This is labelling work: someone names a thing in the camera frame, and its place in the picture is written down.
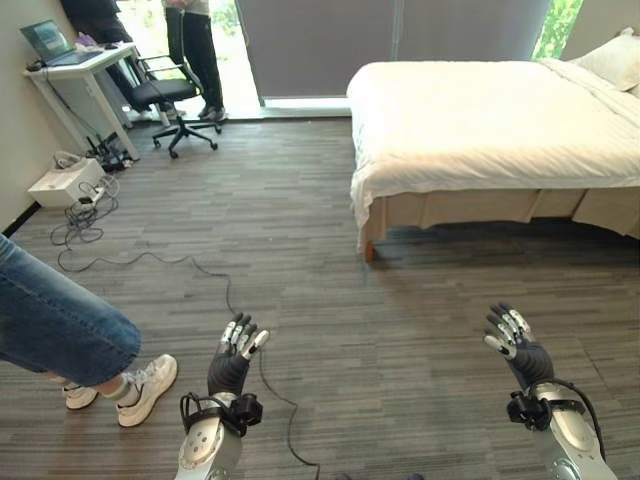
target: laptop screen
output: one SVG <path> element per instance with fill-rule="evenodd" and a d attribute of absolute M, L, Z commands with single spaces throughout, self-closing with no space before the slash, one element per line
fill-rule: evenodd
<path fill-rule="evenodd" d="M 67 39 L 52 20 L 29 25 L 20 31 L 44 62 L 71 51 Z"/>

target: window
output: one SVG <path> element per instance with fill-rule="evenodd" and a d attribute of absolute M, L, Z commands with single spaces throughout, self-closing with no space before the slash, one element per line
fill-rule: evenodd
<path fill-rule="evenodd" d="M 213 42 L 218 58 L 218 69 L 227 111 L 234 115 L 258 108 L 258 96 L 247 58 L 242 29 L 234 0 L 209 0 Z M 127 32 L 133 37 L 143 57 L 167 53 L 167 29 L 164 9 L 160 0 L 119 1 L 118 15 Z M 168 66 L 163 60 L 155 60 L 153 68 Z M 177 71 L 159 72 L 158 78 L 180 78 Z M 202 108 L 200 98 L 185 100 L 179 108 L 187 116 L 195 116 Z"/>
<path fill-rule="evenodd" d="M 576 21 L 583 0 L 551 0 L 549 11 L 533 51 L 532 60 L 559 58 Z"/>

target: wooden bed frame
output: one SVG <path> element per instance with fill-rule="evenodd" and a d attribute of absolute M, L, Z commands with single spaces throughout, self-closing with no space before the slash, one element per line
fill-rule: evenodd
<path fill-rule="evenodd" d="M 388 228 L 437 224 L 569 218 L 640 239 L 640 187 L 567 190 L 462 190 L 401 193 L 376 198 L 360 232 L 367 263 L 375 256 L 374 242 Z"/>

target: robotic arm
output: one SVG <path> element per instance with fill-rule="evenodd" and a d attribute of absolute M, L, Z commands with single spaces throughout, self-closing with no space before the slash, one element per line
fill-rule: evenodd
<path fill-rule="evenodd" d="M 529 324 L 511 306 L 491 307 L 494 329 L 483 341 L 500 353 L 523 391 L 513 392 L 507 412 L 512 422 L 533 432 L 538 451 L 556 480 L 617 480 L 604 459 L 599 427 L 589 400 L 572 384 L 554 378 L 553 362 L 535 341 Z M 180 410 L 186 438 L 180 448 L 175 480 L 229 480 L 242 452 L 247 427 L 262 419 L 262 405 L 242 394 L 252 356 L 269 339 L 251 316 L 239 313 L 222 334 L 207 376 L 208 396 L 189 393 Z M 578 393 L 585 406 L 570 398 Z"/>
<path fill-rule="evenodd" d="M 267 343 L 251 315 L 238 313 L 222 334 L 207 375 L 208 396 L 180 400 L 186 438 L 175 480 L 229 480 L 240 458 L 247 427 L 262 419 L 255 395 L 242 395 L 251 357 Z"/>
<path fill-rule="evenodd" d="M 604 460 L 600 430 L 589 400 L 572 384 L 554 378 L 553 362 L 535 341 L 531 327 L 517 310 L 501 303 L 491 307 L 483 341 L 500 353 L 522 391 L 511 394 L 507 412 L 512 422 L 533 432 L 534 443 L 557 480 L 617 480 Z M 577 392 L 589 409 L 597 432 L 585 421 L 584 405 L 566 389 Z"/>

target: white desk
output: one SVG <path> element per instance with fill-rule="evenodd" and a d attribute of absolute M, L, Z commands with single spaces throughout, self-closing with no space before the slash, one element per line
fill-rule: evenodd
<path fill-rule="evenodd" d="M 23 75 L 29 77 L 33 83 L 38 87 L 42 96 L 47 100 L 51 108 L 56 115 L 60 118 L 60 121 L 67 128 L 69 133 L 73 136 L 74 140 L 78 142 L 78 145 L 85 150 L 87 148 L 86 141 L 82 134 L 78 131 L 78 128 L 69 116 L 68 110 L 63 106 L 60 99 L 50 88 L 47 83 L 48 80 L 63 80 L 63 79 L 79 79 L 82 80 L 89 89 L 90 95 L 95 99 L 96 103 L 104 113 L 105 117 L 109 121 L 109 124 L 113 127 L 116 135 L 122 142 L 122 145 L 127 149 L 129 155 L 133 160 L 138 160 L 140 154 L 136 147 L 133 146 L 127 132 L 122 128 L 122 123 L 116 113 L 111 108 L 109 101 L 105 97 L 104 93 L 100 89 L 98 82 L 96 81 L 95 74 L 107 67 L 117 63 L 120 59 L 125 57 L 132 57 L 134 60 L 137 58 L 136 48 L 133 43 L 125 43 L 118 46 L 113 50 L 105 50 L 100 55 L 87 60 L 78 65 L 68 65 L 64 67 L 45 67 L 37 72 L 24 71 Z"/>

